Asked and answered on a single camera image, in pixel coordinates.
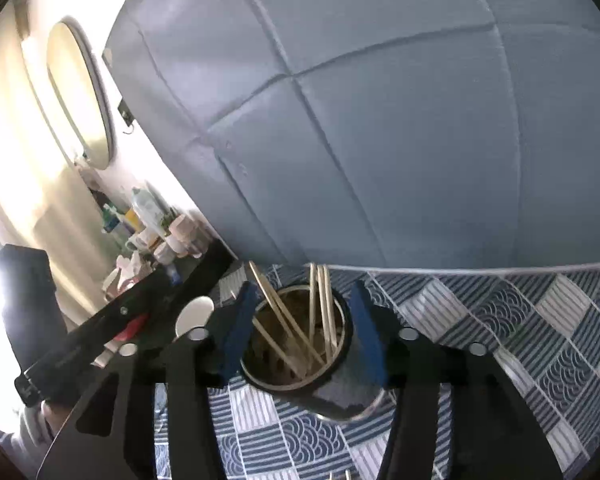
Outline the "person's left hand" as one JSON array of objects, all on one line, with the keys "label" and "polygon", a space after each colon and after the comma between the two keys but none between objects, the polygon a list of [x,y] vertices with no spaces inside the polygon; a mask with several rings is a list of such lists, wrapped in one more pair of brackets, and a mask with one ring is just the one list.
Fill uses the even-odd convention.
[{"label": "person's left hand", "polygon": [[68,408],[68,406],[62,404],[50,401],[43,401],[41,403],[41,413],[54,437],[60,433],[71,412],[72,408]]}]

